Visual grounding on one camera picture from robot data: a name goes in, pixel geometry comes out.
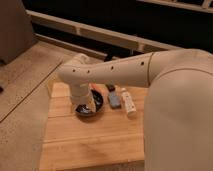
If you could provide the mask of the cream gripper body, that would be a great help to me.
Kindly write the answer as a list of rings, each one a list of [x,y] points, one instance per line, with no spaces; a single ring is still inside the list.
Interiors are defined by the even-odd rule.
[[[70,100],[77,115],[94,115],[96,106],[88,84],[71,85]]]

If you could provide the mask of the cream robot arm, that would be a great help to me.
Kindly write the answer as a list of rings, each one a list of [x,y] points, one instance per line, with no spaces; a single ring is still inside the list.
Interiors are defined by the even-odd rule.
[[[145,171],[213,171],[212,53],[177,49],[97,64],[78,54],[59,77],[74,104],[91,99],[90,83],[146,87]]]

